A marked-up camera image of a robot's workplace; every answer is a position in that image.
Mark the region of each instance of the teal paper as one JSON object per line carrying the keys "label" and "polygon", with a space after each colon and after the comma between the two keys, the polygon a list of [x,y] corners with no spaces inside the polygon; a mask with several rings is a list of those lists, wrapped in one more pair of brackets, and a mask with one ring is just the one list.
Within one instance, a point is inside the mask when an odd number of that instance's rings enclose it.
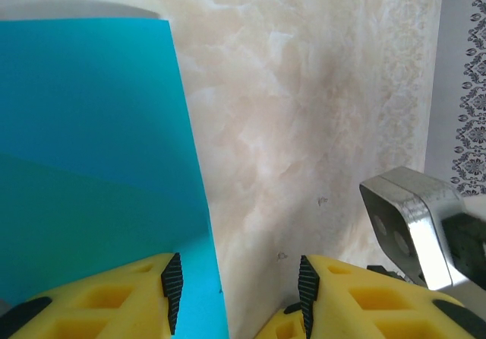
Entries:
{"label": "teal paper", "polygon": [[227,338],[168,22],[0,22],[0,67],[0,298],[180,252],[175,337]]}

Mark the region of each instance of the square hole in foam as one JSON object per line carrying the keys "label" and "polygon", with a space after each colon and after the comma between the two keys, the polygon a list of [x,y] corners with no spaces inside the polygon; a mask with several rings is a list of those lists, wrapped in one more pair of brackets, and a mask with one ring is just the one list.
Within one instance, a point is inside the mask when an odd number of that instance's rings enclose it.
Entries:
{"label": "square hole in foam", "polygon": [[147,273],[153,268],[153,263],[144,263],[142,265],[137,265],[136,267],[133,267],[131,271],[133,273]]}
{"label": "square hole in foam", "polygon": [[107,321],[99,319],[63,318],[44,334],[41,339],[95,339],[106,326]]}
{"label": "square hole in foam", "polygon": [[353,288],[349,293],[363,310],[410,309],[410,305],[401,295],[387,288]]}
{"label": "square hole in foam", "polygon": [[329,272],[334,273],[334,274],[351,274],[350,270],[347,270],[345,268],[337,267],[335,265],[330,265],[327,267]]}
{"label": "square hole in foam", "polygon": [[386,320],[375,325],[386,339],[445,339],[435,327],[423,321]]}
{"label": "square hole in foam", "polygon": [[81,309],[117,309],[130,296],[133,287],[102,285],[87,291],[77,302]]}
{"label": "square hole in foam", "polygon": [[296,336],[294,322],[284,322],[276,328],[276,339],[291,339]]}

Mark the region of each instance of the black floral pattern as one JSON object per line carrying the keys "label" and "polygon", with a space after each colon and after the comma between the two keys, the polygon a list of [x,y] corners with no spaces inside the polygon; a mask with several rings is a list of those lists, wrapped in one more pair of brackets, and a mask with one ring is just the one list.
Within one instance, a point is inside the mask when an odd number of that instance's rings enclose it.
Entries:
{"label": "black floral pattern", "polygon": [[469,80],[462,84],[467,94],[460,98],[463,112],[458,116],[459,145],[454,148],[458,157],[453,160],[456,176],[450,179],[464,196],[486,194],[486,0],[473,0],[472,7],[468,41],[473,47],[465,51],[471,59],[464,65]]}

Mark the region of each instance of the blue folder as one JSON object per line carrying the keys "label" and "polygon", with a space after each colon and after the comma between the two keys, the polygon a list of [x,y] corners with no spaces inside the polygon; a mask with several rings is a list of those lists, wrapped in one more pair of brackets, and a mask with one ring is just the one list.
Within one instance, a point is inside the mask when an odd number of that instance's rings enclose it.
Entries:
{"label": "blue folder", "polygon": [[169,23],[0,22],[0,299],[160,252],[185,277],[177,338],[227,338]]}

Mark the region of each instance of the white marble surface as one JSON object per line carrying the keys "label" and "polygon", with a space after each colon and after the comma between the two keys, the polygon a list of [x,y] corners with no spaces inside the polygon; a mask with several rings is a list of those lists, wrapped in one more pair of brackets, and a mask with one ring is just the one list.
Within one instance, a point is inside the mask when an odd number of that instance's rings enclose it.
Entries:
{"label": "white marble surface", "polygon": [[358,184],[423,169],[441,0],[108,1],[171,22],[233,338],[300,255],[386,261]]}

